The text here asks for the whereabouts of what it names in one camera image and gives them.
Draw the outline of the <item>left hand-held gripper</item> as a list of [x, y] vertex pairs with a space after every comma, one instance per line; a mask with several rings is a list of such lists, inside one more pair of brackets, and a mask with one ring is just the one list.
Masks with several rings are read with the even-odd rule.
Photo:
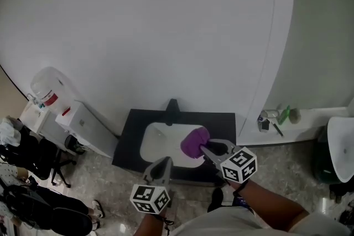
[[144, 174], [145, 184], [134, 184], [130, 202], [142, 213], [160, 214], [170, 203], [169, 182], [173, 160], [166, 156], [150, 164]]

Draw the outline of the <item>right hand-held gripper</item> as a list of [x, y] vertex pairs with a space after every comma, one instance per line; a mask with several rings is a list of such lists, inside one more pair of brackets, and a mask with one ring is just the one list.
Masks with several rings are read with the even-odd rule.
[[257, 172], [256, 155], [229, 140], [210, 139], [209, 148], [201, 145], [200, 150], [219, 169], [220, 176], [226, 181], [244, 183]]

